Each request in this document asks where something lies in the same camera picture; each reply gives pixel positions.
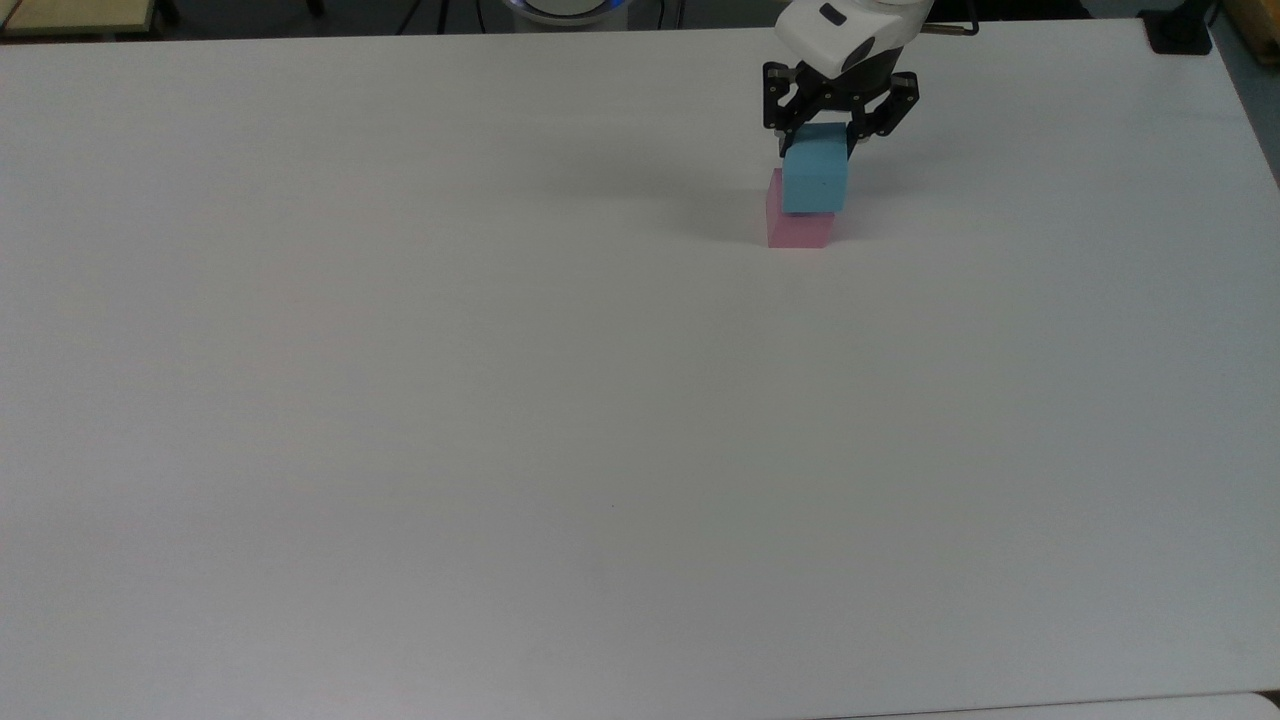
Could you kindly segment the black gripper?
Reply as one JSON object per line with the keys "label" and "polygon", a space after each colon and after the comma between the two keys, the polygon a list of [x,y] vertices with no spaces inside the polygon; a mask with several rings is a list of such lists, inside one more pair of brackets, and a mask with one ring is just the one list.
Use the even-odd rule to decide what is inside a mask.
{"label": "black gripper", "polygon": [[[879,53],[836,79],[803,61],[796,65],[765,61],[762,67],[762,124],[776,136],[778,158],[786,158],[797,127],[819,111],[850,111],[847,158],[859,145],[892,135],[920,97],[916,73],[893,73],[901,54],[901,50]],[[788,97],[795,88],[791,108]]]}

